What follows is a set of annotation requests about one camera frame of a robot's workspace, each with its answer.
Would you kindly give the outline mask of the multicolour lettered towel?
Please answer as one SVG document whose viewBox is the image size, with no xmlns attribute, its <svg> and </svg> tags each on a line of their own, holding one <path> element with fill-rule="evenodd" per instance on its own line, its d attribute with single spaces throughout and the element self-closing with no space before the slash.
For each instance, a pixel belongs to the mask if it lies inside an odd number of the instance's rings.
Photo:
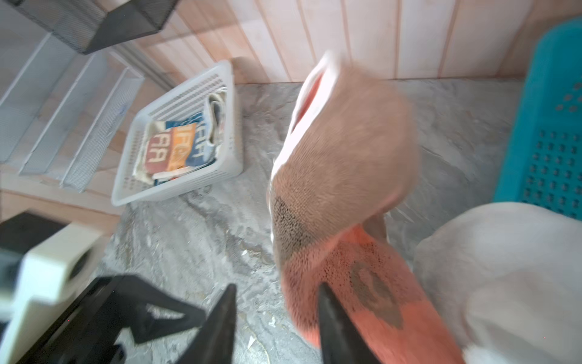
<svg viewBox="0 0 582 364">
<path fill-rule="evenodd" d="M 157 186 L 212 164 L 217 156 L 218 122 L 199 112 L 183 121 L 155 121 L 154 134 L 142 140 L 133 177 Z"/>
</svg>

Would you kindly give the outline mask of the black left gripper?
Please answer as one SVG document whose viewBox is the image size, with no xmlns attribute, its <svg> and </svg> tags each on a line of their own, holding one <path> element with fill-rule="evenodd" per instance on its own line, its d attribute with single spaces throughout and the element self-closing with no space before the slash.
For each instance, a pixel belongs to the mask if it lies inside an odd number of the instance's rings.
<svg viewBox="0 0 582 364">
<path fill-rule="evenodd" d="M 136 344 L 201 327 L 203 309 L 160 291 L 136 275 L 95 279 L 21 357 L 21 363 L 123 363 L 117 339 L 130 329 Z"/>
</svg>

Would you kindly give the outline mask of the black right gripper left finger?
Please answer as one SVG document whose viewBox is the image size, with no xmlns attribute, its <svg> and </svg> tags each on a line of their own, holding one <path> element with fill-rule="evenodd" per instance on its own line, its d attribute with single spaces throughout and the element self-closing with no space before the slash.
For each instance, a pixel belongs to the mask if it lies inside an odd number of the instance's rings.
<svg viewBox="0 0 582 364">
<path fill-rule="evenodd" d="M 236 313 L 236 285 L 229 284 L 177 363 L 231 364 Z"/>
</svg>

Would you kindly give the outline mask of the red and white towel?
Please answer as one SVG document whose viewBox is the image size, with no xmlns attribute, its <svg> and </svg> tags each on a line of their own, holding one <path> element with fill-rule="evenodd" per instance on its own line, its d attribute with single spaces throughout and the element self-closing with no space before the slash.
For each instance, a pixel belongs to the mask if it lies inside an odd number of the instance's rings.
<svg viewBox="0 0 582 364">
<path fill-rule="evenodd" d="M 289 316 L 321 351 L 326 282 L 380 363 L 461 363 L 462 352 L 384 217 L 418 176 L 417 128 L 391 84 L 327 52 L 308 75 L 268 187 Z"/>
</svg>

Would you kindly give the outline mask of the blue and cream towel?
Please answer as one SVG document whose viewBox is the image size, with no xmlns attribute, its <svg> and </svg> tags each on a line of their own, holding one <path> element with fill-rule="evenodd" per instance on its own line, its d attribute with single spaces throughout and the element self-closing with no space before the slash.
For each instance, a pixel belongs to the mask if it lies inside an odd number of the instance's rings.
<svg viewBox="0 0 582 364">
<path fill-rule="evenodd" d="M 208 112 L 215 116 L 218 122 L 218 132 L 216 136 L 216 140 L 219 142 L 219 146 L 217 148 L 217 156 L 218 152 L 221 148 L 221 144 L 224 141 L 224 119 L 226 116 L 226 96 L 227 91 L 224 88 L 219 89 L 218 92 L 210 94 L 206 100 L 204 101 L 203 109 L 201 112 Z"/>
</svg>

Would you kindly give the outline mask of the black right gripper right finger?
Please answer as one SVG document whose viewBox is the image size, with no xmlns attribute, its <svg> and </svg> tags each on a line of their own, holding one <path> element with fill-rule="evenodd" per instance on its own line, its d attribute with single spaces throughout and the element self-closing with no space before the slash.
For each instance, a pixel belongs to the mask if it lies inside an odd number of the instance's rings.
<svg viewBox="0 0 582 364">
<path fill-rule="evenodd" d="M 324 364 L 380 364 L 326 282 L 318 288 L 318 318 Z"/>
</svg>

